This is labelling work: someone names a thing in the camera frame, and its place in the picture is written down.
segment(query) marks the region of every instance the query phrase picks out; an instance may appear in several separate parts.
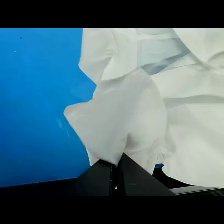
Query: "translucent white fabric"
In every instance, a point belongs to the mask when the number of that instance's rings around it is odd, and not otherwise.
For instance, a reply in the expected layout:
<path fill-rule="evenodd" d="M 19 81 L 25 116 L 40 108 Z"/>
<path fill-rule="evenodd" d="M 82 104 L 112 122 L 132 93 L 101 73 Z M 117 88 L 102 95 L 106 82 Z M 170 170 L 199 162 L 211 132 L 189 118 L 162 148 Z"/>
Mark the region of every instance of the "translucent white fabric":
<path fill-rule="evenodd" d="M 224 187 L 224 30 L 84 29 L 80 68 L 97 88 L 65 116 L 97 159 Z"/>

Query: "black object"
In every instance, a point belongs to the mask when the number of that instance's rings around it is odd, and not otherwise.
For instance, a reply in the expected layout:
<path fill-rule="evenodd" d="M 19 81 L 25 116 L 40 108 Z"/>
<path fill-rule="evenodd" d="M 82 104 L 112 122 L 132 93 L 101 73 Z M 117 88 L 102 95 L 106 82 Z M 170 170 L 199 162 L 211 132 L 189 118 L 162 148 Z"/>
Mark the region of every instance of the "black object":
<path fill-rule="evenodd" d="M 1 199 L 47 199 L 59 196 L 174 196 L 167 187 L 123 154 L 118 167 L 98 161 L 80 177 L 0 188 Z"/>

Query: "white fabric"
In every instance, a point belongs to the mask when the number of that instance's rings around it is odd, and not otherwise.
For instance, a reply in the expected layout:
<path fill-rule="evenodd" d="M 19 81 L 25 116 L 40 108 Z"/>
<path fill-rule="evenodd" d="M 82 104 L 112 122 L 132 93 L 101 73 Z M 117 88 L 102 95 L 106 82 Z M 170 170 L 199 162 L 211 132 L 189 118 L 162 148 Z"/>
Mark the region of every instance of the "white fabric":
<path fill-rule="evenodd" d="M 80 68 L 96 84 L 65 116 L 90 160 L 123 152 L 149 173 L 224 187 L 224 29 L 84 29 Z"/>

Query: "wrinkled fabric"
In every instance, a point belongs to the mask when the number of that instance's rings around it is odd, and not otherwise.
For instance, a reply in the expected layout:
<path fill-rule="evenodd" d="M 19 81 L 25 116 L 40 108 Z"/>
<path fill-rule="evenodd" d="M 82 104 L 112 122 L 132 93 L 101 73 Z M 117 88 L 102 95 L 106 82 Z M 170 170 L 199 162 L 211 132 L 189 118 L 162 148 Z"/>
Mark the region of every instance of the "wrinkled fabric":
<path fill-rule="evenodd" d="M 149 173 L 224 187 L 224 29 L 84 29 L 80 68 L 97 88 L 65 116 L 90 162 L 125 152 Z"/>

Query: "blue background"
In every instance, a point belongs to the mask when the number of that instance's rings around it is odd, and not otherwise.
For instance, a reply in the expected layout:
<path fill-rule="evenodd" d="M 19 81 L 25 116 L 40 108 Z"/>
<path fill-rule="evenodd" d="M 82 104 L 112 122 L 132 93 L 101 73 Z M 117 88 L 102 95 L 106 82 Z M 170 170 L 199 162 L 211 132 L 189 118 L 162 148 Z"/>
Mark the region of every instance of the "blue background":
<path fill-rule="evenodd" d="M 0 187 L 78 177 L 86 150 L 63 111 L 91 99 L 82 29 L 0 29 Z"/>

